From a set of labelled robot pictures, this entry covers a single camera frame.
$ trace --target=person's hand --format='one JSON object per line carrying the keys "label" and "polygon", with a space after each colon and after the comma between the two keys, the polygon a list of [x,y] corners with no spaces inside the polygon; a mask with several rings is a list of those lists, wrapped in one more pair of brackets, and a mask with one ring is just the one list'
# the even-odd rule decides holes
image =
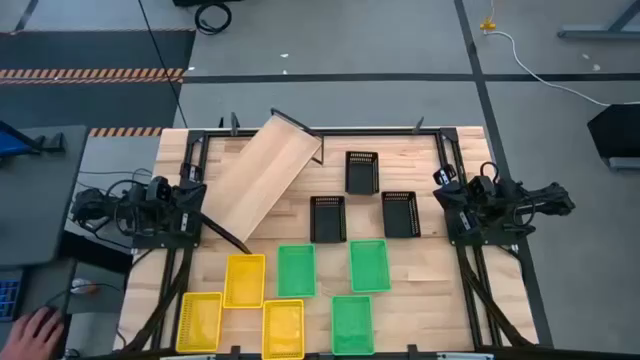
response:
{"label": "person's hand", "polygon": [[44,324],[42,321],[53,311],[41,308],[35,314],[18,319],[0,353],[0,360],[49,360],[62,336],[64,324],[56,311]]}

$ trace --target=blue keyboard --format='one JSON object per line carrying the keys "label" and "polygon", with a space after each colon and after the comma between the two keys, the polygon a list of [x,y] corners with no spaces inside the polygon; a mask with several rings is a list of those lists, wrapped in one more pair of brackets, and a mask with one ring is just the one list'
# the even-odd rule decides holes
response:
{"label": "blue keyboard", "polygon": [[15,320],[20,284],[20,280],[0,280],[0,322]]}

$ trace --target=black basket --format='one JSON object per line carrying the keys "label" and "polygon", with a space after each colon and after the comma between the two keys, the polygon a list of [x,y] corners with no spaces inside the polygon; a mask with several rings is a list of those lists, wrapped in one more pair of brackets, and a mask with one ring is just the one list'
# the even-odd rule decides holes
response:
{"label": "black basket", "polygon": [[347,151],[345,191],[355,195],[380,192],[378,153]]}
{"label": "black basket", "polygon": [[344,196],[311,197],[311,242],[347,241]]}
{"label": "black basket", "polygon": [[382,217],[385,237],[420,237],[418,201],[414,191],[383,191]]}

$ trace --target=plastic basket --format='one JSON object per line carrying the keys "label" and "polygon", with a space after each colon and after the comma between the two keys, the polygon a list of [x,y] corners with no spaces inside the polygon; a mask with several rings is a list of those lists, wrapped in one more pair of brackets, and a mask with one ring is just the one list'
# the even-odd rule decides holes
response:
{"label": "plastic basket", "polygon": [[385,237],[420,237],[420,219],[415,192],[383,191],[382,217]]}
{"label": "plastic basket", "polygon": [[185,293],[182,297],[176,351],[210,353],[220,344],[222,293]]}
{"label": "plastic basket", "polygon": [[265,360],[304,358],[304,303],[302,300],[264,302],[262,358]]}
{"label": "plastic basket", "polygon": [[344,196],[311,197],[311,242],[347,241]]}
{"label": "plastic basket", "polygon": [[345,169],[347,193],[372,195],[380,191],[378,153],[347,151]]}
{"label": "plastic basket", "polygon": [[265,268],[264,255],[229,255],[224,279],[224,308],[261,308]]}
{"label": "plastic basket", "polygon": [[375,353],[370,296],[334,296],[331,303],[331,350],[334,355]]}
{"label": "plastic basket", "polygon": [[387,242],[383,239],[349,241],[351,289],[354,292],[391,290]]}
{"label": "plastic basket", "polygon": [[278,248],[278,296],[316,296],[316,248],[313,244]]}

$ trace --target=orange and black striped tape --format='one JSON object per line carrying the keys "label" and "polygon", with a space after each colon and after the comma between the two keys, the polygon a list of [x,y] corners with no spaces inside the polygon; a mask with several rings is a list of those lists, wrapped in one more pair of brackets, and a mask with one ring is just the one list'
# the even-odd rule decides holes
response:
{"label": "orange and black striped tape", "polygon": [[[103,78],[103,79],[0,79],[0,85],[20,84],[113,84],[167,82],[166,78]],[[182,83],[182,78],[172,78],[171,82]]]}
{"label": "orange and black striped tape", "polygon": [[161,127],[121,127],[121,128],[93,128],[89,137],[133,137],[160,136]]}
{"label": "orange and black striped tape", "polygon": [[113,82],[182,82],[184,69],[0,69],[0,84],[76,84]]}

